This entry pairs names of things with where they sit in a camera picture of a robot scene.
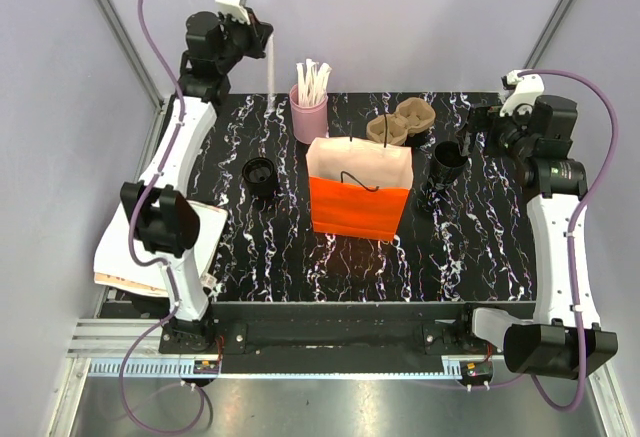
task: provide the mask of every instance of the metal floor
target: metal floor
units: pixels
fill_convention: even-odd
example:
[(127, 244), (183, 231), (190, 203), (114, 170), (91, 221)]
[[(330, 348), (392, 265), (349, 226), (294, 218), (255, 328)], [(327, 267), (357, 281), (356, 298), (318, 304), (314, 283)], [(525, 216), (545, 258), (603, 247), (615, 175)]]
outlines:
[[(496, 381), (509, 379), (498, 375)], [(170, 383), (128, 379), (130, 405)], [(575, 382), (545, 379), (559, 402), (568, 401)], [(256, 381), (220, 379), (206, 387), (214, 417), (205, 414), (200, 436), (604, 436), (589, 391), (578, 411), (551, 410), (529, 378), (490, 392), (434, 390), (416, 381)], [(136, 412), (149, 425), (176, 429), (189, 423), (197, 396), (174, 388)], [(148, 436), (126, 417), (115, 378), (87, 379), (72, 433), (75, 437)]]

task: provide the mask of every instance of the black cylindrical container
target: black cylindrical container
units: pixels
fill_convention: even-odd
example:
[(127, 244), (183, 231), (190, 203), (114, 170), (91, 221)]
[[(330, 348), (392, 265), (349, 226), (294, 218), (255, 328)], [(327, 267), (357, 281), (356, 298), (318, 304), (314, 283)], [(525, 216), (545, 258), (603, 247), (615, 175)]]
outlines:
[(445, 190), (451, 187), (462, 174), (468, 157), (460, 155), (457, 142), (447, 140), (436, 145), (431, 157), (427, 187), (431, 190)]
[(264, 157), (256, 157), (244, 164), (242, 177), (251, 195), (271, 197), (278, 188), (278, 174), (273, 162)]

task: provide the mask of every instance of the gray wall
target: gray wall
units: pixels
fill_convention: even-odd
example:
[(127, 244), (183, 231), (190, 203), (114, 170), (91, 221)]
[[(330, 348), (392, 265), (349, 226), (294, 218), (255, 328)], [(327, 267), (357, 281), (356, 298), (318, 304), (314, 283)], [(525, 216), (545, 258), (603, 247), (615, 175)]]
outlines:
[(93, 0), (2, 0), (0, 434), (44, 434), (153, 111)]
[[(144, 44), (137, 0), (113, 0), (142, 58), (166, 95), (169, 80)], [(526, 60), (557, 0), (249, 0), (275, 27), (277, 90), (287, 92), (295, 62), (333, 68), (333, 91), (491, 90)], [(149, 26), (177, 71), (184, 22), (213, 0), (148, 0)], [(266, 64), (245, 60), (233, 92), (265, 92)]]
[[(593, 297), (606, 330), (618, 333), (613, 365), (631, 414), (640, 429), (638, 372), (638, 229), (640, 228), (640, 0), (577, 0), (539, 68), (560, 68), (595, 81), (609, 95), (620, 118), (617, 159), (587, 213), (587, 258)], [(580, 117), (573, 157), (582, 160), (591, 181), (609, 145), (610, 127), (599, 100), (579, 84), (549, 77), (547, 91), (574, 98)]]

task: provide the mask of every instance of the pink cup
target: pink cup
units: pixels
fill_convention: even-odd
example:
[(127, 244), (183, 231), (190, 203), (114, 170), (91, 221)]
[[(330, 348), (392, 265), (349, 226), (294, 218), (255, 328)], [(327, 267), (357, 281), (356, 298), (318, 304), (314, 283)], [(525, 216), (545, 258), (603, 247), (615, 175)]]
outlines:
[(316, 137), (326, 137), (329, 129), (327, 120), (327, 102), (329, 98), (314, 107), (298, 105), (298, 84), (289, 92), (291, 101), (291, 117), (293, 118), (293, 135), (298, 142), (310, 144)]

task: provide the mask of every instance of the marble tabletop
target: marble tabletop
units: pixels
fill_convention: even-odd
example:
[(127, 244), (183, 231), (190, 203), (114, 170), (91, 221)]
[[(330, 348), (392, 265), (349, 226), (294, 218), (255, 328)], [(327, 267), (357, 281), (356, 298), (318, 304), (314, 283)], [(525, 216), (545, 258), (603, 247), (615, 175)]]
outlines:
[[(420, 97), (435, 126), (413, 149), (414, 183), (393, 242), (314, 233), (305, 153), (293, 137), (288, 97), (269, 110), (265, 95), (232, 95), (205, 138), (188, 197), (229, 211), (210, 273), (218, 301), (533, 300), (533, 235), (507, 160), (485, 158), (482, 137), (471, 164), (442, 195), (421, 190), (437, 142), (452, 139), (485, 93), (334, 94), (331, 136), (365, 137), (383, 108)], [(265, 156), (280, 190), (268, 205), (246, 191), (241, 169)]]

